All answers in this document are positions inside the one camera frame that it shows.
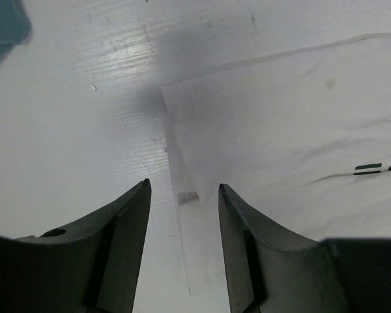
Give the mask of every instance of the blue fabric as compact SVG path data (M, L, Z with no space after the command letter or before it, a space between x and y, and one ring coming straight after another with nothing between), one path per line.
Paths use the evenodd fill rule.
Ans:
M31 28L14 1L0 0L0 60L15 44L22 42Z

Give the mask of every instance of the white tabletop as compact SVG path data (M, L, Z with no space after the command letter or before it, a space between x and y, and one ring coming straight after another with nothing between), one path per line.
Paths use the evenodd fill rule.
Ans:
M0 64L0 234L40 235L148 177L152 207L134 312L229 312L225 287L188 294L160 87L391 32L391 0L22 3L32 31Z

